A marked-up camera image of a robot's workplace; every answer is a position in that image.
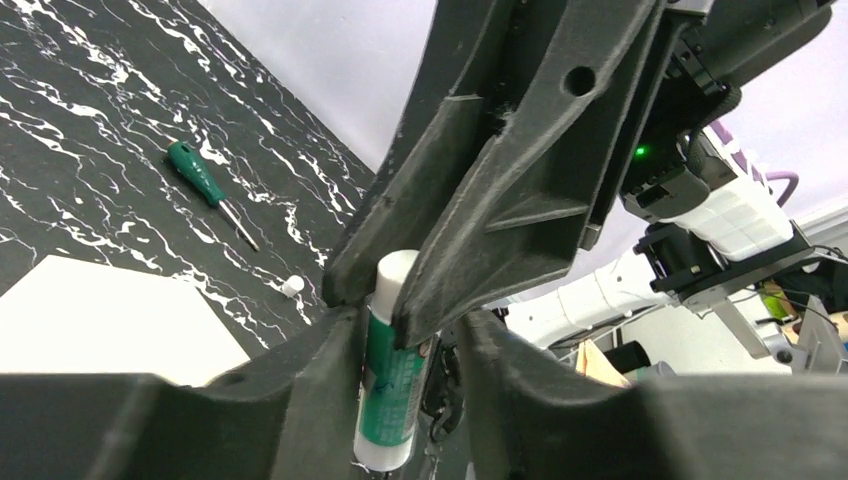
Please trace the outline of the white glue stick cap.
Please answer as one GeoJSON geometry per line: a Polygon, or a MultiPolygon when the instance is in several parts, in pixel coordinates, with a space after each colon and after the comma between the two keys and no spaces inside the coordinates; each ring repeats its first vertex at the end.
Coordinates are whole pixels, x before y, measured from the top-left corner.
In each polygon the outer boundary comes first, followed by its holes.
{"type": "Polygon", "coordinates": [[[287,298],[293,298],[305,288],[305,281],[299,275],[291,275],[280,287],[280,291],[287,298]]]}

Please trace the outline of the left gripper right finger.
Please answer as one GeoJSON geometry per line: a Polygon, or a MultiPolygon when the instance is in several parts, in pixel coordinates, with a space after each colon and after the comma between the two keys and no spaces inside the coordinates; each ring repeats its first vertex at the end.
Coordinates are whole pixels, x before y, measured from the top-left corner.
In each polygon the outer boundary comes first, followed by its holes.
{"type": "Polygon", "coordinates": [[[480,479],[843,479],[847,379],[580,375],[488,311],[458,325],[480,479]]]}

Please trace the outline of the white envelope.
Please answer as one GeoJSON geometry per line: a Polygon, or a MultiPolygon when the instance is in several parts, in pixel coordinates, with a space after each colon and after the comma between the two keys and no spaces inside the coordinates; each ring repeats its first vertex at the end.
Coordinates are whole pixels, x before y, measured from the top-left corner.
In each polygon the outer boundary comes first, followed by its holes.
{"type": "Polygon", "coordinates": [[[1,371],[153,373],[204,386],[249,359],[180,280],[50,255],[1,297],[1,371]]]}

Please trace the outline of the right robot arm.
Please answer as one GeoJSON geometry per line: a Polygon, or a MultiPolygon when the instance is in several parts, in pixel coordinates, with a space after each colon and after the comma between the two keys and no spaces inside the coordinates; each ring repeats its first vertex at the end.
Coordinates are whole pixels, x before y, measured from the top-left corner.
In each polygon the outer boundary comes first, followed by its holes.
{"type": "Polygon", "coordinates": [[[828,1],[440,1],[395,139],[328,262],[322,297],[417,259],[389,317],[411,346],[565,276],[616,200],[648,224],[640,274],[564,302],[694,310],[811,250],[767,189],[707,142],[742,86],[829,23],[828,1]]]}

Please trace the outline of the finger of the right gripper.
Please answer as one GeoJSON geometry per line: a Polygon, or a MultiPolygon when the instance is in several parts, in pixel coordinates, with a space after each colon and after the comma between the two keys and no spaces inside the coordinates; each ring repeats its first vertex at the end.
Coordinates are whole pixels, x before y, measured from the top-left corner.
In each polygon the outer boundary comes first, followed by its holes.
{"type": "Polygon", "coordinates": [[[656,42],[664,1],[567,4],[517,111],[428,235],[392,315],[399,348],[564,276],[582,247],[656,42]]]}
{"type": "Polygon", "coordinates": [[[421,250],[485,143],[506,128],[564,1],[439,1],[388,152],[328,261],[322,298],[354,305],[378,261],[421,250]]]}

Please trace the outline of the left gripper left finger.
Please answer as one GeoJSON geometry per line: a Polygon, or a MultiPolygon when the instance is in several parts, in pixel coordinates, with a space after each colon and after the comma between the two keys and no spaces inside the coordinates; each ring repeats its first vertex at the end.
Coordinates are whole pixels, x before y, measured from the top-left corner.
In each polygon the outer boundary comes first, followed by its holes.
{"type": "Polygon", "coordinates": [[[354,307],[207,387],[150,374],[1,379],[5,479],[345,479],[365,326],[354,307]]]}

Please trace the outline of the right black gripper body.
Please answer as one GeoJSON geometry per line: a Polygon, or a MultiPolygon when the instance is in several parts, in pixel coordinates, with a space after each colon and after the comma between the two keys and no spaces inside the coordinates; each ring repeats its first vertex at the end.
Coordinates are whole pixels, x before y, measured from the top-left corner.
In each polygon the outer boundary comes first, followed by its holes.
{"type": "Polygon", "coordinates": [[[735,109],[742,87],[815,38],[827,1],[670,1],[659,24],[614,161],[590,220],[621,201],[634,216],[672,224],[718,251],[766,251],[793,227],[762,177],[708,152],[704,131],[735,109]]]}

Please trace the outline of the green handled screwdriver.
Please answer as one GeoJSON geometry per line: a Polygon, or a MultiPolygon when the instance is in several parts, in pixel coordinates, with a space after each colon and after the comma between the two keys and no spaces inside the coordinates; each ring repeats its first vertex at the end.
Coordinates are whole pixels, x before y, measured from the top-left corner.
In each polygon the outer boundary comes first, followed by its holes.
{"type": "Polygon", "coordinates": [[[228,196],[219,187],[202,156],[182,141],[169,144],[166,152],[177,172],[203,196],[210,207],[222,212],[253,251],[259,252],[259,244],[232,211],[227,201],[228,196]]]}

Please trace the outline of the white green glue stick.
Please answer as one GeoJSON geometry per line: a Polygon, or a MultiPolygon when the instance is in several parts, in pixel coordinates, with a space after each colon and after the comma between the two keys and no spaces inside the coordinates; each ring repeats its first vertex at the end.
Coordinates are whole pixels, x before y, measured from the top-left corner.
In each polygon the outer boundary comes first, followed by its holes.
{"type": "Polygon", "coordinates": [[[409,459],[414,443],[431,343],[397,349],[391,318],[417,256],[416,250],[399,250],[377,264],[353,446],[358,463],[371,471],[400,468],[409,459]]]}

